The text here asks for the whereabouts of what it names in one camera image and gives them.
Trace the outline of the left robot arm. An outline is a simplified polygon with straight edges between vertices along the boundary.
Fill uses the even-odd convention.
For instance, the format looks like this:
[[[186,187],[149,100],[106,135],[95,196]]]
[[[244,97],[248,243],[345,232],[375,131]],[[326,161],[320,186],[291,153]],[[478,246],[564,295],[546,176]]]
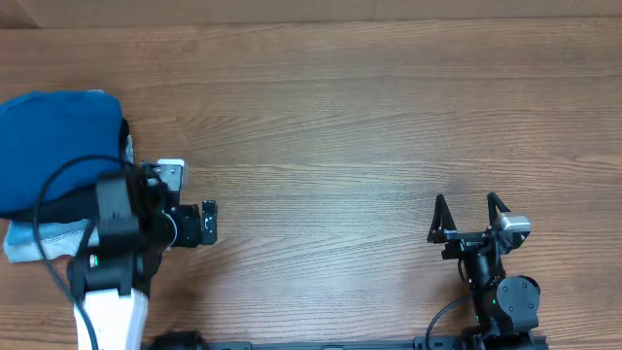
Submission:
[[[218,204],[181,203],[184,172],[164,159],[97,180],[98,242],[82,244],[67,269],[79,348],[140,348],[164,252],[216,243]]]

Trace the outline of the blue polo shirt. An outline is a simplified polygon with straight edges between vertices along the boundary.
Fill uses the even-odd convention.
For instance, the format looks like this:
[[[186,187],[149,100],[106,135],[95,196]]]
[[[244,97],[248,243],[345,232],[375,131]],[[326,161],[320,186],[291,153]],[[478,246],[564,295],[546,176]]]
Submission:
[[[62,164],[121,155],[121,104],[102,91],[30,92],[1,104],[1,211],[34,204]]]

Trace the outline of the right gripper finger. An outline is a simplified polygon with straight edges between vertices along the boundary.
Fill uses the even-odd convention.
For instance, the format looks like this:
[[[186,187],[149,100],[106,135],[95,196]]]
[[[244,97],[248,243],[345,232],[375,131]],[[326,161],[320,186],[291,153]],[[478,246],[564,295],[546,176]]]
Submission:
[[[446,242],[449,234],[457,232],[456,225],[450,213],[443,194],[438,194],[435,199],[432,224],[427,237],[428,242]]]
[[[487,194],[487,206],[488,206],[488,216],[489,222],[492,225],[499,213],[509,212],[510,209],[503,203],[501,198],[495,192],[489,192]]]

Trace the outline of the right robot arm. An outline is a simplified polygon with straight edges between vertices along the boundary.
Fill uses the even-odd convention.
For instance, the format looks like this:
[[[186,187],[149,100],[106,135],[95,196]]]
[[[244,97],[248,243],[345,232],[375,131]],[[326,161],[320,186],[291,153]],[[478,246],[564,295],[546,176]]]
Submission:
[[[460,233],[445,197],[435,199],[427,241],[442,244],[441,257],[456,260],[469,294],[443,307],[429,323],[425,349],[542,350],[544,336],[535,336],[541,288],[529,276],[508,276],[501,257],[521,247],[531,233],[531,222],[514,213],[495,192],[487,194],[489,224],[482,231]],[[438,320],[454,307],[471,301],[476,324],[458,336],[434,340]]]

